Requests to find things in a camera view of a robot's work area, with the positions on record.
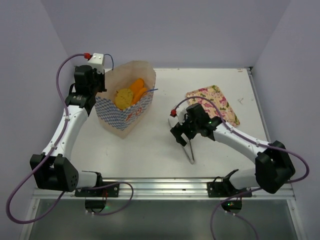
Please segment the metal tongs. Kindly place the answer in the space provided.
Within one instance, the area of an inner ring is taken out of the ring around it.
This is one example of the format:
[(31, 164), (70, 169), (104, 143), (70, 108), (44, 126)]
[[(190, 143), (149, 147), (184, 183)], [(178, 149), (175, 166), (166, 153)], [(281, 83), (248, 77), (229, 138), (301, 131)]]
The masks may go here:
[[(173, 128), (176, 125), (176, 121), (172, 120), (171, 118), (168, 118), (168, 125), (170, 128)], [(185, 141), (187, 142), (187, 144), (185, 146), (182, 146), (182, 149), (185, 153), (185, 155), (188, 158), (188, 161), (191, 165), (195, 164), (195, 156), (194, 156), (194, 151), (193, 151), (193, 147), (192, 147), (192, 142), (191, 140), (189, 140), (188, 138), (184, 138)]]

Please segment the herb bread slice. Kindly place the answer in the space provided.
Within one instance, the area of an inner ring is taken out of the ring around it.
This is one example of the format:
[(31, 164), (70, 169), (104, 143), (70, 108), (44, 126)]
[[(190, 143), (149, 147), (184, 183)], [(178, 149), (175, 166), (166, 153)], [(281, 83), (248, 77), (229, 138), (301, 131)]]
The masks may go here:
[(116, 92), (114, 104), (120, 110), (124, 110), (131, 106), (133, 92), (129, 88), (122, 88)]

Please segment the checkered paper bag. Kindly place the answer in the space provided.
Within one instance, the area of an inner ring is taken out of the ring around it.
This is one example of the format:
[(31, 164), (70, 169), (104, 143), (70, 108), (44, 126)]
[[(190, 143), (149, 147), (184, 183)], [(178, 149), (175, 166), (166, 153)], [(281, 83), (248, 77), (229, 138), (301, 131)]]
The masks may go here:
[(144, 60), (133, 60), (105, 70), (106, 92), (96, 95), (100, 125), (124, 139), (151, 108), (156, 72)]

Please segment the long ridged orange bread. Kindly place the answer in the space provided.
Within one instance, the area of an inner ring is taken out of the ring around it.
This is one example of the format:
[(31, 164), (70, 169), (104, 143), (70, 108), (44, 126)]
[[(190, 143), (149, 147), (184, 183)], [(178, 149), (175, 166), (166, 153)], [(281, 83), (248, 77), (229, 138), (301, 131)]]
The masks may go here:
[(134, 93), (137, 94), (141, 89), (144, 88), (145, 82), (142, 78), (138, 78), (135, 82), (133, 82), (129, 89)]

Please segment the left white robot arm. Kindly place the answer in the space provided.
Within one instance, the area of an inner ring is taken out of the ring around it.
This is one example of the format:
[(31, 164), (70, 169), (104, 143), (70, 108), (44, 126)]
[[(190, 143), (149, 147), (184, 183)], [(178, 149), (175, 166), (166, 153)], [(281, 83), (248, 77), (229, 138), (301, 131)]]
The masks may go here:
[(92, 196), (103, 193), (100, 174), (77, 170), (71, 163), (71, 154), (78, 134), (88, 119), (97, 93), (106, 91), (105, 70), (102, 66), (80, 65), (74, 71), (74, 84), (65, 99), (59, 125), (41, 154), (30, 159), (34, 179), (39, 189), (72, 192), (86, 188)]

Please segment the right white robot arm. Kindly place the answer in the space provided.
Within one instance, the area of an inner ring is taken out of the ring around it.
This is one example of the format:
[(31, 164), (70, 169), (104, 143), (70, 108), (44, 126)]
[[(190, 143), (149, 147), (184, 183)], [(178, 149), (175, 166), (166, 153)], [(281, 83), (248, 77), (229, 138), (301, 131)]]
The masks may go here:
[(296, 170), (280, 141), (273, 143), (259, 140), (241, 131), (235, 131), (232, 125), (220, 117), (211, 118), (204, 108), (195, 103), (182, 111), (172, 109), (172, 118), (177, 123), (170, 129), (177, 143), (185, 147), (200, 134), (212, 141), (227, 145), (241, 153), (254, 163), (254, 168), (235, 169), (210, 184), (220, 196), (235, 196), (247, 188), (261, 188), (270, 194), (276, 193)]

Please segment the floral tray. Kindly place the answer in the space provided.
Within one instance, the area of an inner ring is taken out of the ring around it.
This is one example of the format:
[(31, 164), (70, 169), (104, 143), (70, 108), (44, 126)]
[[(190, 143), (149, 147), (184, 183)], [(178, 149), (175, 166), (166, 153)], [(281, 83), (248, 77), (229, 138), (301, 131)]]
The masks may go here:
[[(197, 90), (193, 90), (185, 94), (186, 98), (194, 96), (203, 97), (213, 102), (215, 106), (219, 109), (223, 119), (233, 127), (238, 127), (240, 125), (240, 120), (238, 119), (231, 105), (227, 101), (225, 95), (217, 85), (199, 88)], [(206, 100), (194, 98), (189, 99), (187, 102), (189, 105), (192, 105), (196, 102), (200, 103), (204, 108), (205, 112), (208, 113), (210, 118), (219, 115), (217, 110)]]

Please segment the aluminium rail frame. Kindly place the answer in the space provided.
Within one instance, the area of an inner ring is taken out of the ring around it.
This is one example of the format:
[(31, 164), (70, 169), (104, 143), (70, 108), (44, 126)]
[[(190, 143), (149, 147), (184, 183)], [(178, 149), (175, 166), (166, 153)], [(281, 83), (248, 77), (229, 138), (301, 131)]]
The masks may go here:
[[(134, 194), (132, 200), (214, 200), (209, 197), (207, 183), (214, 178), (110, 178), (104, 182), (127, 182), (132, 185)], [(119, 190), (116, 187), (116, 197), (111, 200), (127, 200), (131, 196), (131, 188), (126, 184), (120, 184)], [(56, 200), (61, 194), (60, 191), (43, 190), (36, 188), (33, 192), (33, 199)], [(80, 196), (80, 193), (66, 192), (61, 199), (66, 200), (102, 200), (102, 196)], [(283, 185), (275, 194), (267, 193), (264, 190), (257, 190), (252, 193), (248, 200), (294, 200), (295, 194), (291, 184)]]

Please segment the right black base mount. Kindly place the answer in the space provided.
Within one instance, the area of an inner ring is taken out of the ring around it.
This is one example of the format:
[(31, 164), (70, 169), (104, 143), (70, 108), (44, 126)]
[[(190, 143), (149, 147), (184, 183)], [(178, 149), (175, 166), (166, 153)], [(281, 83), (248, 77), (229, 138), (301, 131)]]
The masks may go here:
[[(217, 176), (212, 181), (206, 183), (207, 194), (209, 198), (229, 198), (231, 196), (245, 193), (246, 188), (234, 188), (224, 177)], [(242, 196), (232, 198), (231, 200), (223, 203), (221, 207), (228, 213), (237, 214), (243, 207), (242, 198), (251, 198), (252, 193), (246, 193)]]

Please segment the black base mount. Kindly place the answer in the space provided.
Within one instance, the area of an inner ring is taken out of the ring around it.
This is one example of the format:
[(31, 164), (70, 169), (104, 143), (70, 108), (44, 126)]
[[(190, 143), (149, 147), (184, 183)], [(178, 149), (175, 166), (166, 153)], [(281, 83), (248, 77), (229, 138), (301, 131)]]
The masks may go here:
[(99, 189), (81, 188), (75, 190), (75, 197), (85, 198), (84, 207), (90, 213), (101, 213), (107, 207), (108, 198), (119, 196), (120, 184), (116, 181), (107, 181), (98, 184)]
[[(246, 188), (234, 188), (224, 177), (217, 176), (212, 181), (206, 183), (207, 194), (209, 198), (229, 198), (231, 196), (245, 193)], [(231, 200), (223, 203), (221, 207), (228, 213), (237, 214), (243, 207), (242, 198), (251, 198), (252, 193), (246, 193), (242, 196), (232, 198)]]

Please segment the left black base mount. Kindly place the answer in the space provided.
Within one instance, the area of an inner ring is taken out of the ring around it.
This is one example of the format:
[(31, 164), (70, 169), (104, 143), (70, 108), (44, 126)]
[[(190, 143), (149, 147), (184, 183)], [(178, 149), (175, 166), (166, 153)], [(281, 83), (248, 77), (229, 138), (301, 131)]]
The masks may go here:
[(98, 184), (99, 189), (81, 188), (75, 190), (75, 197), (85, 198), (84, 207), (90, 213), (101, 213), (107, 207), (108, 198), (119, 196), (120, 184), (116, 181), (107, 181)]

